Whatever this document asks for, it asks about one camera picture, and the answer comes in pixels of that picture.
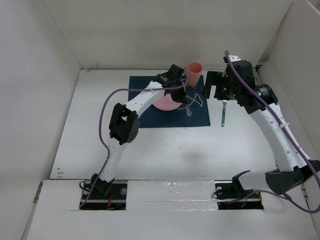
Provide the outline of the pink plastic plate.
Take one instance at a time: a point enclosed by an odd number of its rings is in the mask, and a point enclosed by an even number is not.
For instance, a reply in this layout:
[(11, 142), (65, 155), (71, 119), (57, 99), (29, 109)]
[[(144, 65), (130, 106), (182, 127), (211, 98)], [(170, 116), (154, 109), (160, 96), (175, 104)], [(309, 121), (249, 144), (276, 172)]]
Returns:
[(178, 109), (182, 103), (173, 101), (170, 94), (158, 99), (152, 104), (155, 108), (161, 111), (173, 111)]

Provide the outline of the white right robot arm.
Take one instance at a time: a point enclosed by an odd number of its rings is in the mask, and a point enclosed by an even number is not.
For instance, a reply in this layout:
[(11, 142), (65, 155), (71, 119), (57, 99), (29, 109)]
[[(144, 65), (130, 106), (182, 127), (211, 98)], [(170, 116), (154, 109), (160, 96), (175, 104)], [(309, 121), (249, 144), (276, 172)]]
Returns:
[(219, 101), (234, 100), (259, 126), (272, 149), (275, 170), (264, 174), (269, 189), (284, 195), (320, 171), (319, 160), (311, 160), (302, 150), (285, 121), (278, 98), (267, 84), (256, 84), (254, 69), (247, 60), (232, 60), (223, 72), (208, 71), (204, 97)]

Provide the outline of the dark blue cloth placemat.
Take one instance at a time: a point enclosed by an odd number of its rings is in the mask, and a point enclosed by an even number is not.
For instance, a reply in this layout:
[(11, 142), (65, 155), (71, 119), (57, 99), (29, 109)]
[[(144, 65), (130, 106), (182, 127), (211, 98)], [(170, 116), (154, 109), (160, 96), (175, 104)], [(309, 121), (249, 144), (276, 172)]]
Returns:
[(186, 105), (182, 104), (176, 109), (163, 110), (157, 105), (151, 105), (140, 117), (139, 128), (189, 128), (210, 126), (210, 116), (207, 99), (203, 96), (205, 87), (201, 76), (195, 87), (187, 87), (188, 104), (191, 116), (187, 116)]

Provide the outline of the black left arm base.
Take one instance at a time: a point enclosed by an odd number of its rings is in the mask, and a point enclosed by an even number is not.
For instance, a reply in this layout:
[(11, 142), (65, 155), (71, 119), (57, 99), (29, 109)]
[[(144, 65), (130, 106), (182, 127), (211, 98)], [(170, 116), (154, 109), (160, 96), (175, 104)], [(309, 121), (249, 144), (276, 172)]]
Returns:
[(90, 181), (81, 181), (79, 187), (82, 190), (79, 203), (80, 210), (88, 211), (124, 211), (126, 210), (128, 182), (113, 179), (106, 183), (98, 179), (96, 184), (92, 185), (97, 177), (94, 174)]

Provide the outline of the aluminium rail front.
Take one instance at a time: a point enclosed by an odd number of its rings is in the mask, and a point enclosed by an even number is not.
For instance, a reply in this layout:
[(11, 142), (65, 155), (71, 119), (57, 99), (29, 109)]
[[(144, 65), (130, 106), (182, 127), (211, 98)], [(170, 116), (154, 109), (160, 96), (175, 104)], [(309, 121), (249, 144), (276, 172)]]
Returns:
[(208, 201), (214, 180), (129, 180), (127, 202)]

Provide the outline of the pink plastic cup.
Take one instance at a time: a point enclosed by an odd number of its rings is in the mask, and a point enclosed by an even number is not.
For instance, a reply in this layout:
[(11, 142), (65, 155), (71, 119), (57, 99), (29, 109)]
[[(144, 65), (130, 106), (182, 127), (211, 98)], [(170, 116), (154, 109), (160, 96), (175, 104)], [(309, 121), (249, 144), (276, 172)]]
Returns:
[(187, 66), (187, 83), (189, 86), (194, 87), (198, 84), (202, 71), (203, 66), (198, 62), (191, 62)]

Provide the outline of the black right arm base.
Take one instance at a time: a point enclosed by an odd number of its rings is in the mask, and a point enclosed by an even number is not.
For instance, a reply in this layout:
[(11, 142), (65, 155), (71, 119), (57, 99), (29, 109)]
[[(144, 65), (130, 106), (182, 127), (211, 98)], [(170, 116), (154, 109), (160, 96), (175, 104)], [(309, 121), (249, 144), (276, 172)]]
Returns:
[(218, 180), (214, 183), (215, 190), (211, 198), (217, 200), (218, 210), (263, 210), (263, 201), (259, 193), (253, 189), (245, 190), (239, 177), (249, 170), (238, 173), (231, 180)]

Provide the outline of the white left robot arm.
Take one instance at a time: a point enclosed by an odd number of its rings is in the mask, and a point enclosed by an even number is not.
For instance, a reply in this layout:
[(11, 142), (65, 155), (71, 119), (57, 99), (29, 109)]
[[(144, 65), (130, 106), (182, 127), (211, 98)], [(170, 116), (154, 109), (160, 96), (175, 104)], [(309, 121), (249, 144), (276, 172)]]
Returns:
[[(116, 169), (126, 146), (133, 142), (139, 132), (139, 117), (157, 100), (166, 95), (176, 103), (187, 103), (187, 93), (184, 81), (185, 71), (173, 64), (170, 69), (162, 74), (156, 75), (144, 89), (121, 88), (112, 92), (105, 100), (98, 124), (98, 135), (100, 142), (107, 150), (105, 162), (99, 167), (99, 172), (91, 177), (91, 190), (100, 198), (107, 198), (112, 191)], [(117, 103), (109, 122), (109, 140), (103, 140), (102, 123), (104, 111), (108, 101), (118, 92), (136, 92), (134, 98), (125, 104)]]

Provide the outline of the fork with green handle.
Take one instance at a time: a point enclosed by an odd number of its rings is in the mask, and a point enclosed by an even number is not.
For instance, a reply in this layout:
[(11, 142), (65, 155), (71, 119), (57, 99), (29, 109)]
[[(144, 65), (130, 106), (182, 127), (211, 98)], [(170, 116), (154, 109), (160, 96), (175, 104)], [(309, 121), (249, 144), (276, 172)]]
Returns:
[(222, 101), (222, 115), (221, 115), (221, 126), (225, 126), (225, 118), (226, 118), (226, 106), (227, 106), (228, 101), (223, 100)]

